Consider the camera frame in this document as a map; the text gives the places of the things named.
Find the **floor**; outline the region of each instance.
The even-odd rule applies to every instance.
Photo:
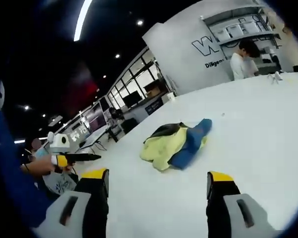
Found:
[[[117,135],[117,138],[118,140],[120,140],[121,138],[123,138],[124,136],[124,132],[120,132],[118,135]],[[99,142],[108,150],[112,145],[115,144],[115,141],[110,138],[108,140],[108,134],[105,134],[103,135],[100,139],[99,139]],[[80,154],[83,154],[83,153],[92,153],[94,154],[97,154],[97,155],[100,155],[102,156],[103,154],[106,153],[106,151],[104,150],[101,150],[102,147],[100,145],[97,145],[97,144],[94,144],[92,146],[92,148],[86,148],[86,149],[83,149],[83,150],[80,150],[78,153]],[[74,166],[74,169],[76,171],[76,173],[78,174],[78,176],[80,177],[80,175],[82,173],[84,173],[88,167],[90,167],[92,164],[94,163],[94,161],[86,161],[86,162],[77,162]]]

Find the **table leg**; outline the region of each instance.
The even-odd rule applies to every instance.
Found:
[[[118,142],[118,138],[117,136],[113,133],[113,131],[111,129],[108,130],[108,134],[111,136],[111,138],[114,139],[114,141],[117,143]]]

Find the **white table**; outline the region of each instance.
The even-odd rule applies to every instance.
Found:
[[[90,168],[110,170],[107,237],[207,238],[210,170],[231,175],[284,229],[298,210],[298,73],[282,77],[279,85],[259,76],[177,97],[109,148]],[[161,173],[140,159],[160,125],[203,118],[213,129],[187,169]]]

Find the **shelf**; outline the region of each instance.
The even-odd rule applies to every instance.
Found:
[[[241,40],[241,39],[244,39],[244,38],[249,38],[249,37],[259,37],[259,36],[266,36],[266,35],[274,35],[274,32],[272,31],[264,31],[264,32],[257,32],[257,33],[252,33],[252,34],[245,34],[245,35],[242,35],[240,37],[236,37],[236,38],[231,38],[231,39],[228,39],[226,41],[220,41],[219,42],[219,45],[225,45],[227,43],[231,43],[231,42],[234,42],[234,41],[238,41],[238,40]]]
[[[258,14],[263,7],[264,7],[263,5],[258,5],[258,4],[245,5],[239,8],[234,8],[231,10],[219,12],[212,16],[208,16],[207,18],[204,19],[204,22],[208,26],[211,26],[211,25],[214,25],[215,23],[220,23],[235,17],[245,16],[250,14]]]

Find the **ceiling light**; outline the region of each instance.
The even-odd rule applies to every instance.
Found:
[[[144,21],[142,21],[142,20],[138,20],[138,21],[137,21],[137,25],[138,25],[138,26],[142,26],[143,24],[144,24]]]
[[[80,39],[81,29],[83,28],[84,20],[88,11],[88,8],[93,0],[85,0],[83,6],[80,9],[80,13],[78,16],[75,34],[74,34],[74,41],[78,41]]]
[[[25,140],[16,140],[14,143],[15,144],[21,144],[21,143],[24,143],[25,142]]]

